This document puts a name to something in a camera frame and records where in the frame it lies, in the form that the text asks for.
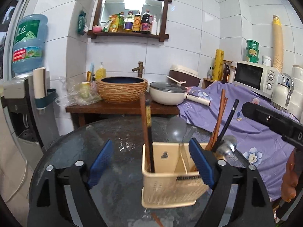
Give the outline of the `right hand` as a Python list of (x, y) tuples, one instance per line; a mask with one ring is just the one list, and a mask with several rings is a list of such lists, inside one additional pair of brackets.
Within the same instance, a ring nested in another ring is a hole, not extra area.
[(285, 202), (290, 202), (296, 196), (295, 187), (298, 184), (298, 176), (294, 171), (295, 167), (295, 156), (294, 151), (291, 153), (287, 164), (286, 171), (283, 175), (283, 182), (281, 184), (281, 198)]

